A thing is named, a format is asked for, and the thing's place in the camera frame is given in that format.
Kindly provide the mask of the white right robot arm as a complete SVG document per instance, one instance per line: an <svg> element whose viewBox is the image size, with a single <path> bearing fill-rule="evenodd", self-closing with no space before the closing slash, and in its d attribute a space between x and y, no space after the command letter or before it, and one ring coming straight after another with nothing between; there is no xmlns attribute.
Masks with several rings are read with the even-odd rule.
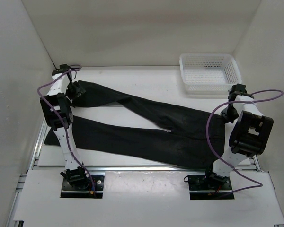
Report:
<svg viewBox="0 0 284 227"><path fill-rule="evenodd" d="M203 177L208 189L223 185L240 162L261 155L274 124L272 118L258 110L253 95L235 91L229 94L228 101L227 107L221 111L221 117L225 123L236 123L229 137L228 148Z"/></svg>

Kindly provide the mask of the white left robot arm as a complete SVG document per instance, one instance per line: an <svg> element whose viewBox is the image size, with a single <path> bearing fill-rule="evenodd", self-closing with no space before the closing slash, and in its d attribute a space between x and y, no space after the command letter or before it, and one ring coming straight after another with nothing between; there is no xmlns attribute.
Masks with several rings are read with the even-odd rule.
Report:
<svg viewBox="0 0 284 227"><path fill-rule="evenodd" d="M72 80L72 73L79 70L78 67L61 65L52 72L52 82L39 87L37 93L45 121L62 149L65 171L61 175L69 185L85 189L90 184L90 178L77 152L72 134L74 117L71 101L84 93L79 84Z"/></svg>

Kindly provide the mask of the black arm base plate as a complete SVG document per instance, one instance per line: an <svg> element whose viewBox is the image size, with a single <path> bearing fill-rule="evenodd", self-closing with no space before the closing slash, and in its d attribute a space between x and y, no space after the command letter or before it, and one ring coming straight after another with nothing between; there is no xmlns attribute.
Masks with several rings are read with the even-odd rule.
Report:
<svg viewBox="0 0 284 227"><path fill-rule="evenodd" d="M105 176L93 175L92 178L95 185L95 191L92 190L92 184L89 183L89 180L83 185L74 186L70 185L67 180L64 179L62 182L60 197L71 199L102 199Z"/></svg>

